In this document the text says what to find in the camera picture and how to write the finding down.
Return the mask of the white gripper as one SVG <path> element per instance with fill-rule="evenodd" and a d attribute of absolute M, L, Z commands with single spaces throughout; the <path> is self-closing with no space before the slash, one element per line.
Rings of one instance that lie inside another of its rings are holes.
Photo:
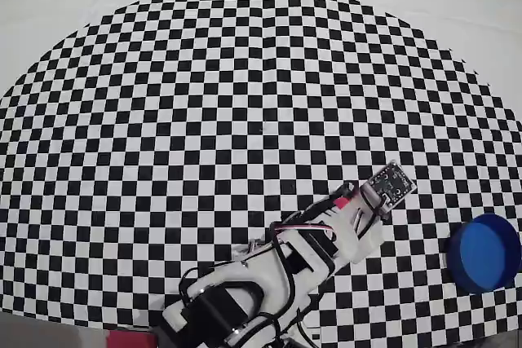
<path fill-rule="evenodd" d="M 328 268 L 339 271 L 347 264 L 359 263 L 374 253 L 384 242 L 380 218 L 359 240 L 356 223 L 360 221 L 360 197 L 356 182 L 345 181 L 338 188 L 338 196 L 327 196 L 293 216 L 293 225 L 301 226 L 299 234 L 319 246 Z"/>

